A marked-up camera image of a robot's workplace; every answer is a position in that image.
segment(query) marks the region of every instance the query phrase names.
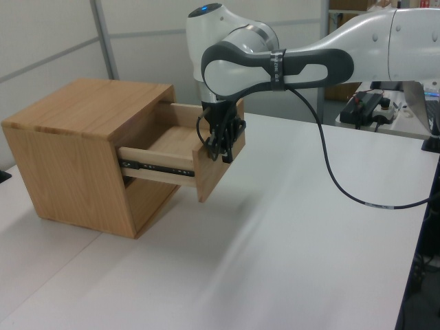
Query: wooden drawer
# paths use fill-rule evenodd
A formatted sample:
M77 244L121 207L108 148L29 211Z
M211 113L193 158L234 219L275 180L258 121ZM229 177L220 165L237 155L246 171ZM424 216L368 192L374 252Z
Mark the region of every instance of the wooden drawer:
M237 106L243 118L243 102ZM144 129L125 146L117 148L121 172L137 177L197 189L199 201L207 200L229 164L213 162L195 130L199 106L177 103L158 103L150 113ZM209 136L209 125L200 122L200 133ZM234 144L234 157L245 144L244 134Z
M201 107L173 102L172 85L78 79L4 120L39 217L137 238L180 186L205 201L229 164L197 137ZM244 143L243 134L235 156Z

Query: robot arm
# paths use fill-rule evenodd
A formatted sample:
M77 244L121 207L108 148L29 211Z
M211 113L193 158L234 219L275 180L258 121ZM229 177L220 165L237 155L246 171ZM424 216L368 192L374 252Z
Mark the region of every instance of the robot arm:
M223 154L232 148L223 134L233 144L244 129L243 123L241 130L237 121L233 123L238 120L230 110L233 102L250 93L284 91L286 86L304 89L440 77L440 10L436 9L358 16L299 49L279 49L269 26L241 18L218 3L192 12L186 32L202 105L211 109L206 116L212 134L207 145L218 146ZM223 160L231 162L232 156Z

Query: electronic device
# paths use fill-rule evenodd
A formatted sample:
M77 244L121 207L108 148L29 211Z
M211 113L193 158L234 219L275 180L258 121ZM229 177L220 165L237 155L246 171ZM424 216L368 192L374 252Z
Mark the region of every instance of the electronic device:
M394 115L397 110L397 104L391 104L389 98L382 98L381 102L376 106L371 114L373 120L380 119L382 124L391 124L394 120Z
M235 102L257 91L326 87L360 81L440 77L440 10L382 10L351 19L307 47L279 49L266 24L244 19L224 5L197 8L186 37L211 136L202 142L216 160L232 162L245 129Z
M404 91L402 81L373 81L371 89L383 89L384 91Z
M431 132L436 116L440 116L440 104L438 100L426 100L424 87L420 82L404 81L405 101L414 115Z
M361 126L369 126L373 122L373 111L380 107L382 94L357 92L340 113L340 121L353 124L357 129Z

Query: table surface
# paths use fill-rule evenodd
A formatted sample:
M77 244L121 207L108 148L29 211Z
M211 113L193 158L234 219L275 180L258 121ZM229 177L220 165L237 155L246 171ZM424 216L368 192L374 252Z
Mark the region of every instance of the table surface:
M0 185L0 329L395 327L425 206L368 208L325 168L316 125L246 115L247 144L206 203L182 187L138 240L35 214ZM421 140L325 126L339 182L377 204L429 195Z
M431 86L430 82L423 82L427 86ZM357 91L367 91L370 89L370 82L363 82L358 88ZM381 89L375 89L369 91L369 93L382 93ZM383 124L379 126L377 130L378 133L385 133L391 135L398 136L406 136L407 138L415 138L426 140L430 137L430 132L426 129L426 127L421 123L421 121L415 116L415 114L411 111L409 107L404 108L406 106L405 95L402 91L384 91L384 97L389 98L391 100L391 104L393 102L396 105L401 105L401 108L395 114L395 119L392 124ZM361 130L363 131L371 131L374 132L377 123L372 123L370 126L361 126ZM337 127L346 127L350 129L354 129L355 125L346 124L340 121L340 115L335 119L335 125Z

